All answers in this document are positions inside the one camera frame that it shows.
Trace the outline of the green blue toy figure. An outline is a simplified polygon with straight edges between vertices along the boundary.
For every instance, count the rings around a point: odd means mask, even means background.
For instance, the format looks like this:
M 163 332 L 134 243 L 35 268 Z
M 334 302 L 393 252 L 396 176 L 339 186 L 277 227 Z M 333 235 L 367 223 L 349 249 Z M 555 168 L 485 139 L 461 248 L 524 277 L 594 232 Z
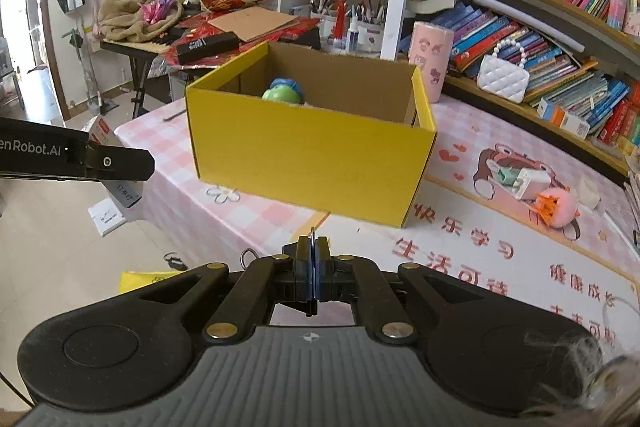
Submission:
M 302 105 L 304 92 L 299 84 L 288 78 L 276 78 L 262 94 L 262 99 L 271 102 L 283 102 Z

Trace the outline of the beige plush blanket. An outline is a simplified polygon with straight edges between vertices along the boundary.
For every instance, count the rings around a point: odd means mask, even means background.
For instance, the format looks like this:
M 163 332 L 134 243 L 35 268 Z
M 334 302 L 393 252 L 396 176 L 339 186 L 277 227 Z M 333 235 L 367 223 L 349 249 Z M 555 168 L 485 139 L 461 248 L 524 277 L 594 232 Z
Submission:
M 98 24 L 105 40 L 144 43 L 175 26 L 182 14 L 178 0 L 105 0 Z

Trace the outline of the black rectangular box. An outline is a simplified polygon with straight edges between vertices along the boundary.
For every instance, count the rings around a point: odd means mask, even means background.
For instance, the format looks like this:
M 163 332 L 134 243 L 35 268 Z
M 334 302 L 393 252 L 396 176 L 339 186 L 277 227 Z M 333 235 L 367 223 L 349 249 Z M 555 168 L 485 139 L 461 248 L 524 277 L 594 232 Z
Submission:
M 234 32 L 222 32 L 197 38 L 177 46 L 177 61 L 180 65 L 192 64 L 202 58 L 217 56 L 240 47 L 240 39 Z

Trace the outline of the yellow cardboard box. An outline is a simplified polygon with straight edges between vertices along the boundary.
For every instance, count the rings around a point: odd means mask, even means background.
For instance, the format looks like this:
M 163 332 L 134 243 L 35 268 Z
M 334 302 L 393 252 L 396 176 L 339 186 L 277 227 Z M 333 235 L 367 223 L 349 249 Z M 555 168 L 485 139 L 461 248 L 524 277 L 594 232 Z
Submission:
M 302 105 L 262 94 L 296 81 Z M 437 130 L 420 69 L 263 42 L 186 88 L 198 179 L 401 227 Z

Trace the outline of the pink cartoon table mat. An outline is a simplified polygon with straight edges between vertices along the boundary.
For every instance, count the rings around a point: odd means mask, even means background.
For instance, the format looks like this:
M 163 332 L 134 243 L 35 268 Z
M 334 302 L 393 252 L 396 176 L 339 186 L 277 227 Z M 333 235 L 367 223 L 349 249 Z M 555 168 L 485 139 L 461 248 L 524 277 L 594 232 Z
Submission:
M 270 255 L 316 232 L 335 254 L 354 254 L 391 270 L 414 261 L 582 325 L 615 352 L 639 347 L 639 260 L 603 216 L 630 237 L 634 218 L 624 191 L 558 148 L 453 98 L 434 108 L 435 150 L 404 225 L 384 227 L 248 195 L 196 176 L 186 106 L 175 102 L 122 124 L 122 143 L 155 159 L 134 217 L 150 221 L 188 265 L 242 251 Z M 525 202 L 491 178 L 487 161 L 544 170 L 576 190 L 597 184 L 595 210 L 548 229 Z

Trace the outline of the green small device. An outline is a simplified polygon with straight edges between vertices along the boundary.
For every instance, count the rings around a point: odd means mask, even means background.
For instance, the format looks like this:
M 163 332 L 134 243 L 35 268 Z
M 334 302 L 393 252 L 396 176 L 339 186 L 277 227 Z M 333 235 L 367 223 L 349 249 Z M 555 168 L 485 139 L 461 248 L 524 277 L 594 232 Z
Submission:
M 493 159 L 487 161 L 487 166 L 491 172 L 491 178 L 502 186 L 512 186 L 521 171 L 518 167 L 500 166 Z

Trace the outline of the brown cardboard sheet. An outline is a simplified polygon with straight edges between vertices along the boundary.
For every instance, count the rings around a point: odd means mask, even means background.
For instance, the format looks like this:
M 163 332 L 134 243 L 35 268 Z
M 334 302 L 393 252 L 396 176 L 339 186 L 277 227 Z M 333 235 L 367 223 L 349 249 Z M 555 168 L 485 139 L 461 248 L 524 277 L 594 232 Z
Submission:
M 280 28 L 295 24 L 297 17 L 271 11 L 260 6 L 235 10 L 209 21 L 223 32 L 233 32 L 241 41 L 249 42 Z

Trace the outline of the pink plush chick toy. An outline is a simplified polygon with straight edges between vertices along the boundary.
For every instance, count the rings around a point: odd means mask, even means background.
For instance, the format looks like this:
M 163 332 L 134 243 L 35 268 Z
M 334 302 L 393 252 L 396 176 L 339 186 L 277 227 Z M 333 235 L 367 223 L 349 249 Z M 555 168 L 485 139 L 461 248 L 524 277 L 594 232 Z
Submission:
M 549 187 L 538 193 L 534 208 L 547 227 L 562 229 L 579 216 L 578 200 L 567 188 Z

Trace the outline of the white glue bottle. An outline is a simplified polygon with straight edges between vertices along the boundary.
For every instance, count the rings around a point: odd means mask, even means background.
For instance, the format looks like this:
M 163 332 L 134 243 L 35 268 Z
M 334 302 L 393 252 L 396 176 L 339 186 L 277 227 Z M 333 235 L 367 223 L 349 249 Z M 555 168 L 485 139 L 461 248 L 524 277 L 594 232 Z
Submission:
M 345 51 L 349 54 L 355 54 L 358 51 L 359 41 L 359 20 L 357 15 L 350 18 L 346 35 Z

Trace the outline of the white pen holder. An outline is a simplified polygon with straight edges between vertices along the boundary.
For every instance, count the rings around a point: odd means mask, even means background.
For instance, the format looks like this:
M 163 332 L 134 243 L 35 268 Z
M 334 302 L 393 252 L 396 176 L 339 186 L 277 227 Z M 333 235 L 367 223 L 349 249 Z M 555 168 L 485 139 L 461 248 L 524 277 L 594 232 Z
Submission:
M 320 35 L 320 46 L 323 51 L 333 51 L 333 29 L 336 17 L 329 14 L 310 13 L 310 17 L 319 20 L 318 29 Z M 358 44 L 357 54 L 376 54 L 382 51 L 384 26 L 371 25 L 365 22 L 357 24 Z

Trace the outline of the pink cylindrical container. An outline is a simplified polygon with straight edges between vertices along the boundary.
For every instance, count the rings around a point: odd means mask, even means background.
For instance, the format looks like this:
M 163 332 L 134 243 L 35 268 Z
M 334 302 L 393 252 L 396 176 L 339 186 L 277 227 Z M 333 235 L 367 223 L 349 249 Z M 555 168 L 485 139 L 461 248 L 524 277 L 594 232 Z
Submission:
M 437 103 L 442 93 L 454 32 L 431 23 L 415 22 L 409 46 L 409 63 L 420 69 L 428 101 Z

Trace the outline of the white quilted pearl handbag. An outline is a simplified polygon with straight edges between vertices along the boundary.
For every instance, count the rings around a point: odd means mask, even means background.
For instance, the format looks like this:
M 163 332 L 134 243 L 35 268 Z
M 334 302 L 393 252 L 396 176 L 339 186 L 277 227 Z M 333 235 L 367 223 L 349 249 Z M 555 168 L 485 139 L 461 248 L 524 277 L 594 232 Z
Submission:
M 498 57 L 500 50 L 505 46 L 516 46 L 520 54 L 517 63 Z M 525 68 L 526 58 L 527 53 L 521 43 L 512 38 L 502 39 L 495 45 L 491 54 L 483 57 L 476 77 L 477 87 L 506 101 L 522 103 L 530 78 Z

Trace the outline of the white cube eraser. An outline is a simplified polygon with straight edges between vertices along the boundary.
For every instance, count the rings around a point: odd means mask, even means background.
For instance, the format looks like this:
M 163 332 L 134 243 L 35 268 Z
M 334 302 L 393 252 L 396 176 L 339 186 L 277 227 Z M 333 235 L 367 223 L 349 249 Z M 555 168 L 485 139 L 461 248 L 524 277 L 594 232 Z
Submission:
M 595 210 L 601 200 L 597 184 L 588 176 L 582 176 L 579 179 L 576 185 L 576 194 L 579 204 L 589 210 Z

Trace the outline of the blue orange white box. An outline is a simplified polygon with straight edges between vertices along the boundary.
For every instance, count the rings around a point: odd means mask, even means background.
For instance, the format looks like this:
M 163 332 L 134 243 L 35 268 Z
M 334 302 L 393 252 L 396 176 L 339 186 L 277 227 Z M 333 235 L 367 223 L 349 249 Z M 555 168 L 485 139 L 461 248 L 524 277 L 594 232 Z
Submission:
M 590 126 L 585 119 L 567 112 L 558 104 L 548 102 L 545 98 L 542 98 L 537 105 L 537 115 L 543 121 L 547 121 L 552 126 L 558 127 L 582 140 L 586 139 L 590 130 Z

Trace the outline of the wooden bookshelf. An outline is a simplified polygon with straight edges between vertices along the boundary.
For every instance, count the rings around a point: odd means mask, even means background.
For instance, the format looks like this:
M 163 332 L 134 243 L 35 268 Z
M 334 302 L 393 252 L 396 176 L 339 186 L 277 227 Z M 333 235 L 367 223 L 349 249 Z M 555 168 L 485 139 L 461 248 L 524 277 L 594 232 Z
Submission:
M 415 22 L 451 29 L 447 94 L 533 132 L 617 184 L 639 172 L 639 0 L 388 0 L 382 54 L 404 53 Z M 483 57 L 512 38 L 529 83 L 520 104 L 480 90 Z M 585 140 L 537 115 L 545 98 L 588 122 Z

